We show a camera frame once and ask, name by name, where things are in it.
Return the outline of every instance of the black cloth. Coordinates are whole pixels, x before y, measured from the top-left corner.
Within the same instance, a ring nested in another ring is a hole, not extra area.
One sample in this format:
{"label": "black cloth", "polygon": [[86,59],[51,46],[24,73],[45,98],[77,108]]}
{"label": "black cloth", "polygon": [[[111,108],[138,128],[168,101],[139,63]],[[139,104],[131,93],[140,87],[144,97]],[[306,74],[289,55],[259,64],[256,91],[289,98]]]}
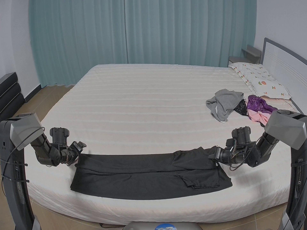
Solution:
{"label": "black cloth", "polygon": [[148,155],[81,154],[71,190],[99,197],[154,200],[219,191],[232,186],[214,148]]}
{"label": "black cloth", "polygon": [[240,101],[240,103],[236,106],[234,110],[242,116],[248,116],[248,109],[246,107],[244,99]]}

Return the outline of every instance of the black furniture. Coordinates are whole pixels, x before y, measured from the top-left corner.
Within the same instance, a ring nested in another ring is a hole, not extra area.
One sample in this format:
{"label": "black furniture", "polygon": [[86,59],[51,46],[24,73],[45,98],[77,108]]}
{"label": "black furniture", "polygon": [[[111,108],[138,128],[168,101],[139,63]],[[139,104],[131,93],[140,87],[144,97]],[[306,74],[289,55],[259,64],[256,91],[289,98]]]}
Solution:
{"label": "black furniture", "polygon": [[13,117],[25,103],[16,72],[0,78],[0,121]]}
{"label": "black furniture", "polygon": [[242,49],[244,57],[229,56],[228,65],[236,62],[260,63],[261,50],[247,45],[246,49]]}

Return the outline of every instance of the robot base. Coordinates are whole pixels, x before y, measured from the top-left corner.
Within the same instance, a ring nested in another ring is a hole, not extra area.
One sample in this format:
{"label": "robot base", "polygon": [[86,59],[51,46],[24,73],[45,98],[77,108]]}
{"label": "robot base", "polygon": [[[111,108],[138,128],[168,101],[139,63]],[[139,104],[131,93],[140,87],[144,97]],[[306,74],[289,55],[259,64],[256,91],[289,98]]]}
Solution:
{"label": "robot base", "polygon": [[131,222],[123,230],[202,230],[194,222]]}

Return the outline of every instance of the pink garment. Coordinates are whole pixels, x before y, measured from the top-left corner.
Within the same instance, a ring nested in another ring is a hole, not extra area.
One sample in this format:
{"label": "pink garment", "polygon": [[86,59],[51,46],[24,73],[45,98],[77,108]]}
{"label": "pink garment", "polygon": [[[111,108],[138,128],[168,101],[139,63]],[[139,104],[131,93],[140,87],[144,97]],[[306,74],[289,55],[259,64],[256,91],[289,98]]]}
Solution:
{"label": "pink garment", "polygon": [[253,122],[260,122],[263,125],[266,125],[271,114],[269,113],[262,113],[260,111],[255,112],[251,109],[248,109],[248,117],[253,121]]}

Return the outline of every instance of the tiled floor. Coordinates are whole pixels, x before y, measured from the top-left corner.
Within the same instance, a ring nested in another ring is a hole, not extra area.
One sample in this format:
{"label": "tiled floor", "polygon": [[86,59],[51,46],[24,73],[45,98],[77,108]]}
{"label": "tiled floor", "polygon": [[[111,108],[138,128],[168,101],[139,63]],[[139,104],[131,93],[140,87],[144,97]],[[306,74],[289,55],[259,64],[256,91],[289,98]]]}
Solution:
{"label": "tiled floor", "polygon": [[[24,104],[17,114],[25,112],[36,112],[38,118],[42,120],[48,111],[59,101],[72,86],[47,86],[40,90],[28,103]],[[204,230],[266,230],[271,228],[278,229],[282,212],[286,204],[278,205],[259,213],[253,214],[242,219],[213,224],[200,224]],[[96,230],[101,229],[98,223],[88,222],[77,218],[65,216],[50,211],[36,202],[32,201],[33,212],[37,215],[42,230]],[[14,229],[13,219],[5,199],[0,191],[0,229]]]}

